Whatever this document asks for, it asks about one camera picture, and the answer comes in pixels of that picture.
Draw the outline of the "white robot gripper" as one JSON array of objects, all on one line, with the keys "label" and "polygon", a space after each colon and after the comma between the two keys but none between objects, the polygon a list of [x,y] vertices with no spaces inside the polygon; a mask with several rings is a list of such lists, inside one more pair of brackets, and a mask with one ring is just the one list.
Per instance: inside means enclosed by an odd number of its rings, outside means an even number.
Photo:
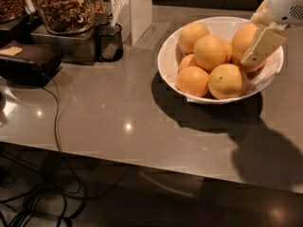
[{"label": "white robot gripper", "polygon": [[[270,20],[277,24],[268,25]],[[278,24],[303,25],[303,0],[263,0],[249,22],[260,27],[244,53],[241,65],[255,67],[286,42],[286,28]]]}]

